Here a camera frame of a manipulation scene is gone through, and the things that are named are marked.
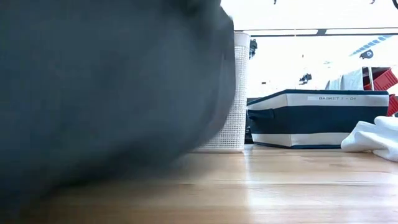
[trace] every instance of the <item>dark gray fabric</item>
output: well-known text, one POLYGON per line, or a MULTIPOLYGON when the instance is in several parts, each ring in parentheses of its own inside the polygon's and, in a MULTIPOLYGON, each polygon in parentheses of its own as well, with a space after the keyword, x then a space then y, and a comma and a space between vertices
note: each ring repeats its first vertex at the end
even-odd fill
POLYGON ((233 23, 209 0, 0 4, 0 210, 161 166, 223 126, 233 23))

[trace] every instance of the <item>wooden floor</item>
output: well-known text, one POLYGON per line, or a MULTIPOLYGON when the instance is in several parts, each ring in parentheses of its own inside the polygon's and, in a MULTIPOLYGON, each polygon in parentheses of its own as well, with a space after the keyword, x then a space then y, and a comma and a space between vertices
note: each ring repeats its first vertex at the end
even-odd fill
POLYGON ((170 175, 62 192, 21 223, 398 223, 398 164, 255 147, 190 154, 170 175))

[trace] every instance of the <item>basket handle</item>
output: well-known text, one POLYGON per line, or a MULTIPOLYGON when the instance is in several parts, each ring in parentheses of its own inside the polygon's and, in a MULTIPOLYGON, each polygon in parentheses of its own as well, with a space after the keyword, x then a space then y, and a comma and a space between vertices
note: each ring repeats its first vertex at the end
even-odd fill
POLYGON ((274 119, 274 109, 248 110, 248 118, 251 120, 274 119))

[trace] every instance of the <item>navy and white striped basket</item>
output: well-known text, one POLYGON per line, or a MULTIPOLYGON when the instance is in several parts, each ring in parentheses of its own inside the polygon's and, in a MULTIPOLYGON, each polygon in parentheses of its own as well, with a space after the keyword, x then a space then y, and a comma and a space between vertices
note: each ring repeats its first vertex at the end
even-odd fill
POLYGON ((253 141, 287 149, 340 148, 358 121, 385 116, 386 91, 284 90, 248 103, 253 141))

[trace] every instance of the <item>red crate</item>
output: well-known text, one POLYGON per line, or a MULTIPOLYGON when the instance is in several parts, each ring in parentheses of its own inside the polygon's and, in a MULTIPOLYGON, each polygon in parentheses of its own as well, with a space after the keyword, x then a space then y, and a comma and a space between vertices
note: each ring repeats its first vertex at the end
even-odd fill
MULTIPOLYGON (((378 77, 374 77, 374 90, 388 90, 398 83, 398 78, 393 74, 390 68, 378 77)), ((363 86, 364 90, 371 90, 371 84, 363 86)))
POLYGON ((390 101, 388 103, 387 116, 392 116, 398 112, 398 100, 395 94, 390 95, 390 101))

